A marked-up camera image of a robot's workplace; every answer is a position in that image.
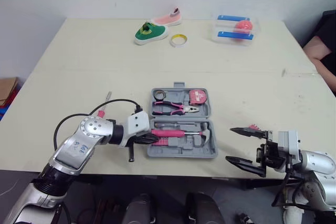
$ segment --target pliers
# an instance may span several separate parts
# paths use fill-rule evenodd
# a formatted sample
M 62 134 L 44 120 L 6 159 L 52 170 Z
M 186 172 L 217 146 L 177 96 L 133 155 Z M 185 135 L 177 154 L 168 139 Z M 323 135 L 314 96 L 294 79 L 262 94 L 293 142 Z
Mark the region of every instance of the pliers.
M 172 112 L 153 111 L 153 115 L 184 115 L 185 113 L 195 113 L 199 111 L 199 108 L 197 107 L 190 105 L 184 106 L 180 102 L 160 101 L 160 102 L 154 102 L 154 105 L 170 106 L 173 108 L 177 108 L 177 110 L 173 110 Z

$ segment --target silver robotic arm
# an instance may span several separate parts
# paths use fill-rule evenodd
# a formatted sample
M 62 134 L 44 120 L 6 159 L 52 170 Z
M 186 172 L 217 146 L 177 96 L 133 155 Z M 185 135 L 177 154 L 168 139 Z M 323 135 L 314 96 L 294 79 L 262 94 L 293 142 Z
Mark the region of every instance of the silver robotic arm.
M 276 143 L 272 139 L 272 131 L 249 127 L 231 130 L 240 135 L 266 139 L 266 144 L 257 148 L 256 161 L 260 166 L 254 166 L 250 160 L 227 156 L 226 160 L 231 164 L 261 177 L 266 177 L 267 166 L 277 172 L 286 172 L 287 181 L 289 177 L 301 180 L 300 190 L 309 200 L 310 209 L 336 210 L 336 163 L 331 156 L 327 153 L 300 150 L 297 131 L 279 131 Z M 276 201 L 277 196 L 272 206 L 276 206 Z
M 27 186 L 3 223 L 57 223 L 67 190 L 93 155 L 96 145 L 110 143 L 126 147 L 131 137 L 149 131 L 149 118 L 144 111 L 131 115 L 123 125 L 97 116 L 85 117 L 74 135 L 55 151 L 38 178 Z

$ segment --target black cable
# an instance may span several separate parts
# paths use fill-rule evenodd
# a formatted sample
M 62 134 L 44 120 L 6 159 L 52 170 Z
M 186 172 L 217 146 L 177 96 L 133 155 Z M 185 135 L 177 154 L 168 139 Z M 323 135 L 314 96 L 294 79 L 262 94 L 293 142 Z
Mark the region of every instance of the black cable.
M 71 224 L 70 212 L 69 212 L 69 209 L 67 208 L 67 205 L 65 205 L 64 202 L 62 203 L 62 207 L 64 209 L 64 212 L 65 212 L 66 216 L 67 216 L 68 224 Z
M 91 111 L 91 113 L 89 115 L 92 115 L 93 113 L 95 113 L 100 107 L 109 104 L 111 102 L 131 102 L 133 104 L 136 105 L 137 110 L 141 109 L 140 105 L 138 105 L 136 102 L 134 102 L 133 100 L 129 100 L 129 99 L 114 99 L 114 100 L 110 100 L 107 102 L 102 103 L 101 105 L 97 106 L 94 110 Z
M 58 130 L 59 128 L 61 127 L 61 125 L 66 121 L 68 120 L 69 118 L 72 118 L 74 116 L 89 116 L 89 115 L 92 115 L 93 113 L 95 113 L 100 107 L 108 104 L 108 103 L 111 103 L 111 102 L 131 102 L 133 104 L 135 104 L 135 112 L 138 113 L 140 111 L 142 111 L 141 109 L 141 106 L 138 105 L 136 102 L 134 102 L 133 100 L 129 100 L 129 99 L 114 99 L 114 100 L 110 100 L 110 101 L 107 101 L 107 102 L 104 102 L 102 103 L 101 105 L 97 106 L 94 110 L 91 111 L 90 114 L 84 114 L 84 113 L 78 113 L 78 114 L 72 114 L 72 115 L 69 115 L 67 116 L 66 118 L 63 118 L 62 121 L 60 121 L 54 131 L 54 149 L 57 150 L 57 133 L 58 133 Z
M 280 195 L 282 193 L 282 190 L 287 185 L 287 182 L 288 182 L 289 178 L 290 178 L 290 173 L 286 173 L 285 178 L 284 178 L 284 180 L 281 183 L 280 189 L 278 190 L 278 192 L 277 192 L 277 194 L 276 194 L 276 196 L 275 196 L 275 198 L 274 198 L 274 200 L 272 202 L 272 207 L 276 207 L 277 206 L 279 197 L 280 197 Z
M 78 114 L 72 114 L 72 115 L 69 115 L 67 116 L 66 118 L 63 118 L 62 121 L 60 121 L 54 131 L 54 149 L 57 150 L 57 132 L 59 130 L 59 128 L 61 127 L 61 125 L 66 121 L 68 120 L 69 118 L 72 118 L 74 116 L 80 116 L 80 115 L 83 115 L 83 116 L 88 116 L 88 114 L 83 114 L 83 113 L 78 113 Z
M 285 179 L 286 179 L 286 177 L 284 178 L 284 181 L 281 184 L 281 189 L 278 191 L 277 195 L 274 198 L 274 201 L 272 203 L 272 207 L 297 207 L 297 208 L 307 210 L 307 211 L 318 211 L 317 209 L 314 209 L 312 207 L 309 207 L 309 206 L 306 206 L 306 205 L 303 205 L 303 204 L 298 204 L 298 203 L 295 202 L 295 197 L 296 197 L 297 193 L 299 192 L 300 187 L 305 183 L 304 180 L 302 180 L 296 186 L 296 188 L 295 188 L 295 190 L 292 194 L 292 203 L 277 204 L 277 202 L 279 200 L 279 197 L 280 197 L 280 194 L 281 194 L 282 190 L 285 188 L 285 187 L 282 187 L 284 182 L 285 182 Z

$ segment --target roll of tape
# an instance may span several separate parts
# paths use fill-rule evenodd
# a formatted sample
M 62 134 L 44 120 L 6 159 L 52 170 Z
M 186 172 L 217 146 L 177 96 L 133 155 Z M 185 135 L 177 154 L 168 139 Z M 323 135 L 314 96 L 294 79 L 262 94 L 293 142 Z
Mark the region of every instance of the roll of tape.
M 176 38 L 183 38 L 184 42 L 181 44 L 177 44 L 174 42 L 174 39 Z M 183 35 L 183 34 L 175 34 L 172 36 L 172 38 L 170 39 L 170 45 L 172 45 L 173 47 L 183 47 L 186 43 L 187 43 L 187 36 Z
M 153 96 L 159 102 L 166 98 L 166 93 L 163 90 L 156 90 Z

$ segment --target tool case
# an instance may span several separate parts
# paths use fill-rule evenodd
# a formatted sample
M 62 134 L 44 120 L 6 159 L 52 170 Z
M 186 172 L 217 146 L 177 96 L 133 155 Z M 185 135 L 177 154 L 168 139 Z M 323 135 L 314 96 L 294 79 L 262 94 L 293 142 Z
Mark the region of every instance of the tool case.
M 189 91 L 195 89 L 203 90 L 207 97 L 205 103 L 193 105 L 198 107 L 200 109 L 199 111 L 185 113 L 183 115 L 154 115 L 154 111 L 172 112 L 176 110 L 170 106 L 155 105 L 157 100 L 154 98 L 154 94 L 157 90 L 165 92 L 163 101 L 183 103 L 183 105 L 188 106 L 190 105 Z M 201 132 L 204 130 L 202 128 L 204 123 L 207 123 L 207 127 L 210 130 L 210 137 L 206 142 L 204 137 L 199 134 L 161 138 L 158 142 L 148 146 L 147 154 L 150 157 L 215 158 L 218 155 L 214 125 L 208 119 L 211 115 L 211 106 L 209 94 L 206 89 L 186 88 L 184 82 L 175 82 L 173 88 L 152 89 L 150 108 L 150 116 L 153 117 L 150 119 L 150 127 L 153 130 Z M 155 127 L 155 125 L 158 124 L 166 124 L 168 127 Z

